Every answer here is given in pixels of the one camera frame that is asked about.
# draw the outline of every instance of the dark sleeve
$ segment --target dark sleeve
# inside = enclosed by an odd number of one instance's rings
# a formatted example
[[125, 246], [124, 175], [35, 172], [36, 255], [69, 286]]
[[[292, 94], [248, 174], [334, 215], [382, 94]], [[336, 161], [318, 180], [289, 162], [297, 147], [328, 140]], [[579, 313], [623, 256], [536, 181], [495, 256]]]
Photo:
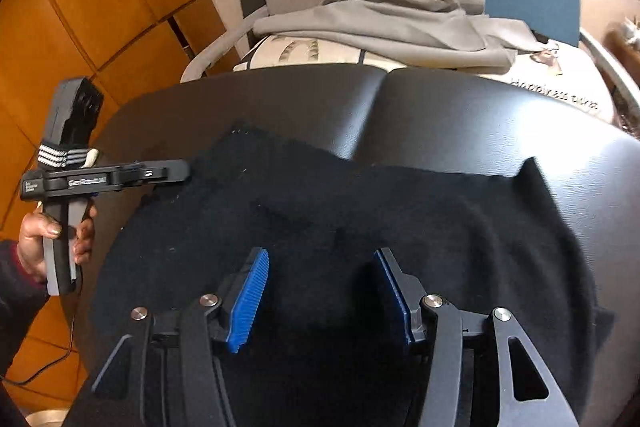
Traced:
[[0, 375], [5, 375], [34, 317], [47, 302], [47, 287], [24, 270], [12, 241], [0, 242]]

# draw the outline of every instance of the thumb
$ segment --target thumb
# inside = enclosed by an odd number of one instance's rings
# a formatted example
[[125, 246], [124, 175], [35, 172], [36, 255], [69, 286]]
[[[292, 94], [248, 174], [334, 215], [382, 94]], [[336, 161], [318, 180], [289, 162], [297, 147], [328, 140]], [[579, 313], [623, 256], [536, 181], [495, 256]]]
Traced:
[[22, 220], [20, 236], [25, 239], [35, 239], [37, 237], [49, 237], [55, 239], [62, 232], [62, 227], [55, 219], [47, 214], [27, 214]]

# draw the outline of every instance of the person's arm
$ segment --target person's arm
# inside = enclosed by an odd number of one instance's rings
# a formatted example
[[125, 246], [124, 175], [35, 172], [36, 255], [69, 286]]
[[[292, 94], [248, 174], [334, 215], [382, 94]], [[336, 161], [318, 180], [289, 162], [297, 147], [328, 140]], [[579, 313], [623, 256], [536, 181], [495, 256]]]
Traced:
[[[76, 230], [76, 263], [89, 260], [95, 207]], [[49, 298], [42, 238], [54, 239], [60, 225], [38, 209], [24, 216], [17, 243], [0, 242], [0, 375], [6, 375], [33, 319]]]

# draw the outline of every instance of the red cuff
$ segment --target red cuff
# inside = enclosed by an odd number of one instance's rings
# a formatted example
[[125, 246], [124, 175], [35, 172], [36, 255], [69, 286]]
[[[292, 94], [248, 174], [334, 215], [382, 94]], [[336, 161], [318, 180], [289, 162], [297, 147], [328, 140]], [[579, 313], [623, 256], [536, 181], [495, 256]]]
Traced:
[[20, 272], [22, 277], [24, 279], [26, 279], [28, 282], [30, 282], [32, 285], [36, 286], [37, 288], [42, 287], [43, 284], [39, 283], [38, 281], [36, 281], [33, 278], [33, 276], [29, 272], [27, 272], [27, 270], [24, 269], [24, 266], [20, 262], [20, 258], [18, 258], [17, 247], [18, 247], [18, 243], [16, 243], [15, 241], [12, 242], [12, 244], [11, 244], [11, 258], [13, 259], [15, 267], [17, 268], [18, 272]]

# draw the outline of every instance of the fingernail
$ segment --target fingernail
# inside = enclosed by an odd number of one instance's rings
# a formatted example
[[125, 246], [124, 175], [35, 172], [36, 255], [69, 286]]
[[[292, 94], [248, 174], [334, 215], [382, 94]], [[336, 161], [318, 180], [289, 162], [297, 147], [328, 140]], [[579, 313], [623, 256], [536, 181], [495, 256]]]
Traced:
[[47, 232], [51, 235], [60, 235], [62, 232], [62, 227], [58, 223], [49, 223], [47, 225]]

